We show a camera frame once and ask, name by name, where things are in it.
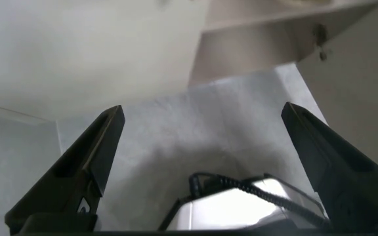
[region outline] white cabinet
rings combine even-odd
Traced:
[[[378,8],[298,63],[328,125],[378,164]]]
[[[52,121],[183,91],[208,4],[0,0],[0,108]]]
[[[288,1],[296,0],[213,0],[190,85],[298,61],[314,50],[314,25],[324,24],[335,37],[378,3],[294,7]]]

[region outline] cabinet door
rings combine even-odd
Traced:
[[[298,63],[328,125],[378,163],[378,8]]]
[[[0,108],[44,120],[186,89],[208,1],[0,1]]]

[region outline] marble surface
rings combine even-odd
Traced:
[[[286,101],[323,119],[294,64],[221,79],[123,107],[126,124],[98,215],[103,230],[154,230],[197,171],[245,178],[269,172],[313,195],[280,118]],[[39,126],[0,119],[3,215],[101,111]]]
[[[156,229],[197,171],[269,172],[314,195],[280,117],[287,101],[323,119],[294,64],[123,106],[125,128],[98,209],[102,229]],[[99,113],[58,121],[61,150]]]

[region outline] coiled cable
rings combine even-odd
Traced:
[[[299,216],[303,217],[305,220],[310,222],[312,225],[316,226],[317,228],[320,229],[331,229],[331,225],[329,221],[326,219],[318,216],[316,213],[312,212],[311,210],[298,205],[297,203],[294,203],[290,201],[289,199],[265,192],[261,190],[260,188],[254,186],[253,184],[248,184],[245,182],[241,182],[239,180],[227,177],[227,176],[222,176],[219,174],[211,174],[211,173],[205,173],[205,172],[197,172],[189,178],[197,178],[198,176],[208,176],[212,178],[217,178],[221,184],[222,187],[234,187],[237,189],[240,189],[246,193],[250,193],[253,195],[256,195],[257,197],[275,204],[278,207],[282,207],[286,210],[289,210],[295,214],[298,214]]]

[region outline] metal device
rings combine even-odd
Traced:
[[[125,124],[123,110],[116,106],[90,125],[5,215],[5,223],[11,235],[378,234],[378,165],[300,106],[288,102],[282,119],[329,219],[319,203],[273,176],[239,181],[197,173],[189,178],[191,196],[175,203],[159,231],[99,232],[96,210]],[[203,187],[201,175],[207,176]],[[232,211],[239,217],[230,219],[223,211],[218,216],[216,210],[223,209],[217,198],[243,199],[243,205]],[[203,211],[197,225],[179,225],[187,220],[179,211],[185,211],[188,203],[192,208],[215,204],[215,210]],[[227,227],[217,227],[214,216],[229,222]]]

